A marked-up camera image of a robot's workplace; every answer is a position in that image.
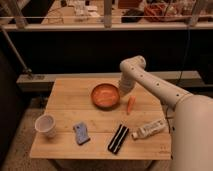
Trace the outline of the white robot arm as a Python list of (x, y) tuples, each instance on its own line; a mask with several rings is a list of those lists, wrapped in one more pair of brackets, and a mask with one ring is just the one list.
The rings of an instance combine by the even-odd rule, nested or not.
[(123, 60), (119, 89), (126, 95), (138, 83), (174, 111), (171, 171), (213, 171), (213, 98), (190, 93), (145, 67), (140, 55)]

